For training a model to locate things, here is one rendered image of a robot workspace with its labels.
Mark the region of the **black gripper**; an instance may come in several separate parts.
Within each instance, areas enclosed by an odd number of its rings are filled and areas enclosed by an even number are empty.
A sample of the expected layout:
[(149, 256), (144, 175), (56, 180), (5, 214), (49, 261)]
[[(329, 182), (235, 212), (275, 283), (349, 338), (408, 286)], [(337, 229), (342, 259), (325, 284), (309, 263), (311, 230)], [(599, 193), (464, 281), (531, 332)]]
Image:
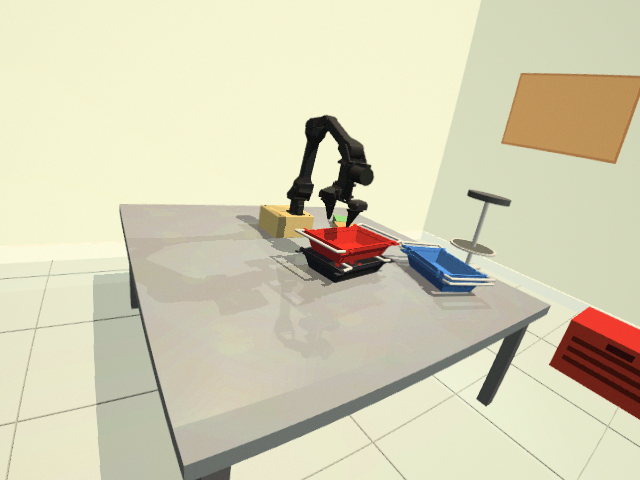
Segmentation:
[[(355, 184), (353, 181), (351, 180), (345, 180), (345, 179), (341, 179), (338, 178), (338, 180), (335, 180), (337, 182), (338, 186), (345, 186), (345, 191), (346, 194), (343, 197), (343, 199), (340, 199), (338, 201), (341, 201), (343, 203), (348, 204), (347, 208), (347, 212), (348, 212), (348, 216), (347, 216), (347, 221), (346, 221), (346, 228), (348, 228), (351, 223), (354, 221), (354, 219), (361, 213), (367, 210), (368, 208), (368, 203), (366, 201), (360, 200), (360, 199), (354, 199), (354, 196), (352, 195), (353, 192), (353, 187), (356, 187), (357, 184)], [(319, 195), (318, 197), (321, 197), (320, 199), (324, 202), (325, 207), (326, 207), (326, 213), (327, 213), (327, 219), (329, 220), (332, 216), (334, 207), (336, 205), (337, 200), (335, 200), (334, 202), (330, 202), (329, 200), (323, 199), (322, 198), (322, 189), (319, 191)], [(346, 201), (345, 201), (346, 200)]]

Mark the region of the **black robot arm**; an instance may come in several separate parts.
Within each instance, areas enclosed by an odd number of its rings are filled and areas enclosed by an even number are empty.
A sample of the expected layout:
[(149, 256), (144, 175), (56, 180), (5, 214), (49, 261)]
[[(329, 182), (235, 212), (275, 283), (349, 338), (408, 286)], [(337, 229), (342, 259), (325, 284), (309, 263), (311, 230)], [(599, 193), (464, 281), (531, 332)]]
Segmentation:
[[(338, 150), (342, 157), (337, 163), (341, 164), (338, 178), (351, 180), (364, 186), (370, 185), (375, 176), (371, 165), (367, 164), (364, 147), (356, 139), (350, 137), (336, 116), (318, 116), (309, 118), (305, 123), (305, 136), (307, 139), (300, 173), (293, 181), (292, 187), (287, 192), (290, 199), (290, 208), (286, 212), (291, 215), (303, 215), (304, 203), (309, 201), (313, 193), (314, 184), (311, 175), (319, 147), (319, 143), (325, 138), (327, 132), (338, 143)], [(334, 202), (343, 199), (345, 186), (338, 186), (333, 181), (331, 186), (322, 189), (322, 198)]]

